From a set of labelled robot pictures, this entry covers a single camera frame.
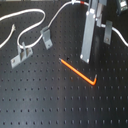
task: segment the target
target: metal stand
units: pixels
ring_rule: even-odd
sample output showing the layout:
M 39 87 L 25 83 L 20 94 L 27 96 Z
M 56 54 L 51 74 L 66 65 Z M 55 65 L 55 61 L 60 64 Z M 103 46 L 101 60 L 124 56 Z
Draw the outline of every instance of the metal stand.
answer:
M 83 45 L 80 58 L 89 63 L 93 32 L 95 27 L 95 21 L 97 20 L 97 26 L 101 26 L 102 10 L 104 5 L 107 4 L 107 0 L 89 0 L 88 11 L 86 13 L 86 23 L 83 37 Z
M 32 48 L 27 48 L 27 49 L 25 48 L 24 42 L 22 43 L 22 46 L 23 46 L 23 52 L 21 52 L 20 47 L 17 46 L 18 55 L 14 57 L 13 59 L 11 59 L 12 68 L 15 68 L 17 65 L 22 63 L 24 60 L 26 60 L 33 54 Z
M 49 49 L 53 46 L 52 41 L 50 39 L 50 29 L 48 29 L 48 27 L 46 26 L 45 28 L 43 28 L 40 31 L 42 37 L 43 37 L 43 41 L 45 44 L 46 49 Z

